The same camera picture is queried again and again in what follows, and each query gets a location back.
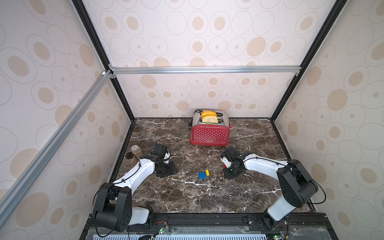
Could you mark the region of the front yellow toast slice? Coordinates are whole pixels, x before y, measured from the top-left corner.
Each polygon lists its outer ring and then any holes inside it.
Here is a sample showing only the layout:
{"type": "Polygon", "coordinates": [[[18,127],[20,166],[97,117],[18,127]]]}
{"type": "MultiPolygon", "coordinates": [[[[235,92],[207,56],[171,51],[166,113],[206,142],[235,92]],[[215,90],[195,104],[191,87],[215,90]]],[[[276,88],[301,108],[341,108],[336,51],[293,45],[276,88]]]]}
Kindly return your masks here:
{"type": "Polygon", "coordinates": [[[206,116],[202,116],[202,122],[207,124],[218,124],[219,119],[215,115],[206,115],[206,116]]]}

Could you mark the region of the horizontal aluminium frame bar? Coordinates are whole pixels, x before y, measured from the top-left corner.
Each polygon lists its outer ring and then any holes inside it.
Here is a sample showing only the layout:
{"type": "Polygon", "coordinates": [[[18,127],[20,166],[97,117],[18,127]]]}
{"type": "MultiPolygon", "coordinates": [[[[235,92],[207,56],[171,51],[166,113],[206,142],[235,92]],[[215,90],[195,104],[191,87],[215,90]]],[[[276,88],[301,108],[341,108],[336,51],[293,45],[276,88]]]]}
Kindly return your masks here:
{"type": "Polygon", "coordinates": [[[135,74],[240,74],[240,73],[298,73],[300,66],[224,66],[224,67],[113,67],[115,75],[135,74]]]}

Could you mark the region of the rear yellow toast slice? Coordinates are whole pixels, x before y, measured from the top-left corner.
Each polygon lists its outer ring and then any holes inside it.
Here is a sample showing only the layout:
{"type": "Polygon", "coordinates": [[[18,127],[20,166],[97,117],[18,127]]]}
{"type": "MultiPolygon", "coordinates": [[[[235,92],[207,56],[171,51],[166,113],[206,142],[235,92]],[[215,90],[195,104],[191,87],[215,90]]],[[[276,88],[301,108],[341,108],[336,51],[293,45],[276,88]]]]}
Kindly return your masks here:
{"type": "Polygon", "coordinates": [[[205,117],[205,116],[214,116],[214,117],[217,117],[217,113],[216,112],[213,112],[213,111],[203,111],[201,113],[201,116],[202,118],[205,117]]]}

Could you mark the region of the red polka dot toaster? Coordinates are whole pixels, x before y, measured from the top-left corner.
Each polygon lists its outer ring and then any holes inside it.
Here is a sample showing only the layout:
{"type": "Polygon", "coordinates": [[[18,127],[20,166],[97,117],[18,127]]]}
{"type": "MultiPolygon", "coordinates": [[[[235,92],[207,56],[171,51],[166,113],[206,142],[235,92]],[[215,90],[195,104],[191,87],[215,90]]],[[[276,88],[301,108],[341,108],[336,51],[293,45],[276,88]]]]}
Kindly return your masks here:
{"type": "Polygon", "coordinates": [[[193,145],[204,146],[227,146],[230,143],[230,123],[229,116],[225,112],[213,111],[217,113],[218,124],[207,124],[202,122],[201,113],[213,110],[195,110],[192,121],[190,122],[191,136],[190,143],[193,145]]]}

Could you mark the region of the blue lego brick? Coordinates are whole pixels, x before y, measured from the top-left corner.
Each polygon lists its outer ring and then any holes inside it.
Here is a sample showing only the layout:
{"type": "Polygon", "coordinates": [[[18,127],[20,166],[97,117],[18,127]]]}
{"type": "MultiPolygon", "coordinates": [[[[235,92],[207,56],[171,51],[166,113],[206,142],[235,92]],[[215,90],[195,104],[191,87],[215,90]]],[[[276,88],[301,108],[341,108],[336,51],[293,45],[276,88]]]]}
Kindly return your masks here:
{"type": "Polygon", "coordinates": [[[206,179],[209,176],[207,176],[206,171],[204,171],[204,172],[198,173],[198,177],[200,180],[202,180],[202,179],[206,179]]]}

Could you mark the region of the black round lid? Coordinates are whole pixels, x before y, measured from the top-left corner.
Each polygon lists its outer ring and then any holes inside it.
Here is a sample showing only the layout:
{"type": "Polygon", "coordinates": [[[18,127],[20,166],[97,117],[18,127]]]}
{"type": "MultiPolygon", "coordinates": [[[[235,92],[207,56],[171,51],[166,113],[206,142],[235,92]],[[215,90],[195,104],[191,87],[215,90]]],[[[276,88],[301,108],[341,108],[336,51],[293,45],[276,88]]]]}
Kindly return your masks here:
{"type": "Polygon", "coordinates": [[[135,157],[135,155],[132,153],[132,152],[128,152],[128,153],[126,153],[126,155],[125,155],[125,158],[127,159],[127,160],[131,160],[132,158],[134,158],[135,157]]]}

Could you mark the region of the yellow toast slice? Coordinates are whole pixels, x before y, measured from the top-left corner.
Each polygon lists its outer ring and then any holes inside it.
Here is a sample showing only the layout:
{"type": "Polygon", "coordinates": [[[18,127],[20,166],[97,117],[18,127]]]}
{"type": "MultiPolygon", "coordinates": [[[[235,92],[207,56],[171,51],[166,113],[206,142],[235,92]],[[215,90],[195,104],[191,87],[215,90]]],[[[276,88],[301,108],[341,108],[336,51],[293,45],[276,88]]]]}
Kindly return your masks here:
{"type": "Polygon", "coordinates": [[[206,115],[206,116],[202,116],[202,122],[207,124],[218,124],[219,119],[215,115],[206,115]]]}
{"type": "Polygon", "coordinates": [[[201,113],[201,116],[202,118],[205,117],[205,116],[214,116],[214,117],[217,117],[217,113],[216,112],[213,112],[213,111],[203,111],[201,113]]]}

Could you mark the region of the diagonal aluminium frame bar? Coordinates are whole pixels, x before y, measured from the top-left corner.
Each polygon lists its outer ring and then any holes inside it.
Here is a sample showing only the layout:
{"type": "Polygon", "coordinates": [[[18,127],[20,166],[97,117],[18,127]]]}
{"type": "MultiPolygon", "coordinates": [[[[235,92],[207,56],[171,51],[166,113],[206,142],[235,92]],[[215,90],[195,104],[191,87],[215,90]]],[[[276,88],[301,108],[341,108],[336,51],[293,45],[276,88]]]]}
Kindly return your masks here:
{"type": "Polygon", "coordinates": [[[111,78],[111,76],[111,70],[106,70],[100,75],[81,101],[64,120],[62,125],[52,135],[45,146],[38,152],[33,161],[7,192],[1,201],[1,228],[4,227],[17,206],[31,189],[37,178],[56,154],[64,140],[66,140],[69,133],[73,130],[75,125],[95,99],[96,95],[99,93],[104,84],[111,78]]]}

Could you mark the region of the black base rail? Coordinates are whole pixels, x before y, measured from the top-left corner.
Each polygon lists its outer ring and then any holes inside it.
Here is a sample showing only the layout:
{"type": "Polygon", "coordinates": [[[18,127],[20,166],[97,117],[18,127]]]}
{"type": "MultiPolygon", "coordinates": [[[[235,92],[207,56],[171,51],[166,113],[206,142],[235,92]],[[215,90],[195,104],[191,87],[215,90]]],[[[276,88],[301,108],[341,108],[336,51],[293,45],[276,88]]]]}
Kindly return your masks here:
{"type": "Polygon", "coordinates": [[[322,213],[293,213],[268,230],[261,214],[152,214],[152,226],[129,226],[122,233],[94,228],[88,220],[82,240],[336,240],[330,219],[322,213]]]}

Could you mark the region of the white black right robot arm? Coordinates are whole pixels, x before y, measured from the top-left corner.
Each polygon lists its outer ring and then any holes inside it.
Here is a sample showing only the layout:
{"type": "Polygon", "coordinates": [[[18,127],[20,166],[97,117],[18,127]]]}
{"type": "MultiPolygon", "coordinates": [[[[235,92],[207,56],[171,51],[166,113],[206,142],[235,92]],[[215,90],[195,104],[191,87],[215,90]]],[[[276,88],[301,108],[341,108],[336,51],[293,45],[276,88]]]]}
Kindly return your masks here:
{"type": "Polygon", "coordinates": [[[298,160],[277,161],[257,154],[240,153],[230,146],[221,154],[224,175],[231,180],[254,171],[279,181],[282,195],[265,212],[265,224],[275,224],[297,208],[301,208],[319,190],[318,183],[298,160]]]}

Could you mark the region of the glass jar with beige lid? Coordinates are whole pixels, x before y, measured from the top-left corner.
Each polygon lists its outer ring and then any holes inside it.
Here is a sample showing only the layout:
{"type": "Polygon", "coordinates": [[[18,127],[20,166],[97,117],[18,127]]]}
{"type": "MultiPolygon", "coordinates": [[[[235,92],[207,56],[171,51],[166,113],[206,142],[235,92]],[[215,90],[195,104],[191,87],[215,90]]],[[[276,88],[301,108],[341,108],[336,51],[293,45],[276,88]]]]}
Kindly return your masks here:
{"type": "Polygon", "coordinates": [[[139,159],[143,155],[143,152],[138,145],[131,146],[131,151],[137,159],[139,159]]]}

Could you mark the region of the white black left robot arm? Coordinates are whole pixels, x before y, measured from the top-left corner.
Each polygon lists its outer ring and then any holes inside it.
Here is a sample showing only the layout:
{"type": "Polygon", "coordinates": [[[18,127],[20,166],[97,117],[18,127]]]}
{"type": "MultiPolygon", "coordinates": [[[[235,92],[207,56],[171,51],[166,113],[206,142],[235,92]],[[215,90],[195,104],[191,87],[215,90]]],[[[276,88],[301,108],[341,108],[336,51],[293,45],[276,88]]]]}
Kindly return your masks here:
{"type": "Polygon", "coordinates": [[[102,184],[92,201],[95,229],[105,228],[121,233],[133,225],[152,227],[153,214],[146,208],[133,207],[132,196],[150,175],[165,178],[175,173],[176,165],[171,161],[171,155],[168,146],[156,143],[152,151],[140,157],[129,172],[112,183],[102,184]]]}

